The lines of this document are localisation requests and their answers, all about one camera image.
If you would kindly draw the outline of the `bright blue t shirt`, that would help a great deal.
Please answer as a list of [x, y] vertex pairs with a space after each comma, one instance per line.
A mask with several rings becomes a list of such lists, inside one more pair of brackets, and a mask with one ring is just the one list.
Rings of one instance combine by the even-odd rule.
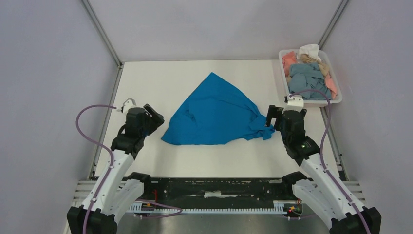
[[169, 121], [161, 139], [172, 145], [224, 145], [237, 139], [268, 140], [275, 132], [241, 90], [210, 73]]

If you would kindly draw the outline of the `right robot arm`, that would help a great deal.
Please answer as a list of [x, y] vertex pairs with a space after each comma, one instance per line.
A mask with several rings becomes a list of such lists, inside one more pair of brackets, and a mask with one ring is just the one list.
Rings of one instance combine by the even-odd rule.
[[280, 132], [287, 154], [307, 173], [285, 175], [282, 195], [307, 204], [331, 234], [378, 234], [382, 220], [380, 212], [375, 207], [368, 208], [330, 171], [321, 148], [306, 135], [305, 114], [305, 109], [268, 107], [266, 126], [275, 120], [274, 129]]

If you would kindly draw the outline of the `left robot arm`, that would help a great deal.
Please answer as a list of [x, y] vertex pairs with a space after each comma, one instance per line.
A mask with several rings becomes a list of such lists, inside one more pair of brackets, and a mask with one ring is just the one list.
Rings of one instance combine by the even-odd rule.
[[133, 164], [144, 140], [164, 123], [164, 117], [149, 104], [137, 107], [128, 99], [119, 111], [126, 115], [111, 147], [97, 143], [108, 151], [110, 158], [93, 189], [79, 207], [72, 206], [67, 213], [70, 232], [73, 234], [115, 234], [118, 223], [138, 198], [152, 195], [153, 186], [143, 178], [130, 176], [120, 189], [119, 185]]

